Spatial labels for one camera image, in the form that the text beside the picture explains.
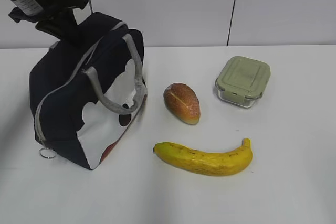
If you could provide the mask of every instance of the banana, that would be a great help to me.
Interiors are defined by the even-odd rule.
[[[175,143],[158,143],[154,153],[166,163],[193,173],[225,176],[239,173],[252,161],[251,141],[243,139],[241,147],[226,153],[207,153]]]

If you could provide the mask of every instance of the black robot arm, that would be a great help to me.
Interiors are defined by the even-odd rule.
[[[26,20],[36,24],[36,29],[80,44],[81,36],[73,9],[84,9],[88,0],[11,0],[17,6],[9,16],[17,23]]]

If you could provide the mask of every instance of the gray handle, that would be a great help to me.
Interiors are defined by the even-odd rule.
[[[135,64],[135,75],[134,75],[134,83],[135,83],[135,90],[136,94],[133,97],[134,105],[130,108],[124,108],[123,106],[112,102],[109,100],[102,91],[97,70],[94,67],[90,67],[84,73],[90,79],[94,92],[96,93],[98,100],[110,111],[117,113],[119,115],[127,115],[133,113],[139,106],[141,106],[144,96],[146,95],[146,86],[142,82],[142,62],[140,59],[140,55],[138,50],[136,49],[134,40],[130,34],[126,34],[122,37],[123,40],[126,42],[127,47],[130,51],[130,54],[134,60]]]

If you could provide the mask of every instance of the glass food container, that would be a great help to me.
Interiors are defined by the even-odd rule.
[[[244,108],[252,107],[263,96],[270,75],[270,66],[264,62],[232,57],[216,80],[218,97]]]

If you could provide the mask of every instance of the label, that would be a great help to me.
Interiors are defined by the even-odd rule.
[[[36,0],[14,0],[13,2],[27,16],[34,16],[43,11],[42,6]]]

